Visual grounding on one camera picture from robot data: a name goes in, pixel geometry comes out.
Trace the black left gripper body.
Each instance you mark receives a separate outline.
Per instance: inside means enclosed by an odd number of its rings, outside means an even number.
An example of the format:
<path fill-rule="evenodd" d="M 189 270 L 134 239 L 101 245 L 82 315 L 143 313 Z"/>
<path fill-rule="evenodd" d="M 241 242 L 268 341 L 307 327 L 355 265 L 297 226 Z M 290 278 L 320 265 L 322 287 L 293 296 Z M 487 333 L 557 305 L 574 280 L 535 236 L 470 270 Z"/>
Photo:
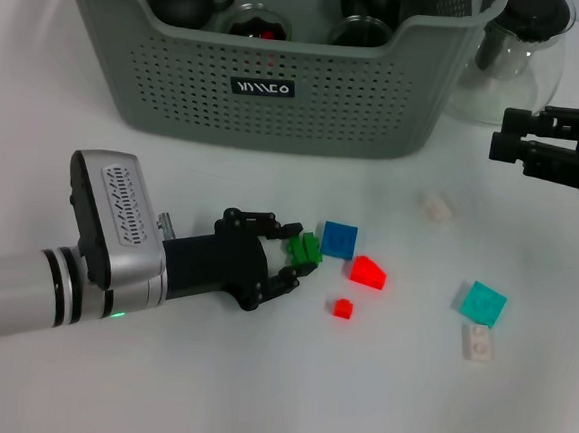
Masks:
<path fill-rule="evenodd" d="M 168 300 L 223 291 L 252 311 L 269 298 L 268 263 L 260 243 L 275 229 L 273 213 L 225 210 L 214 232 L 163 242 Z"/>

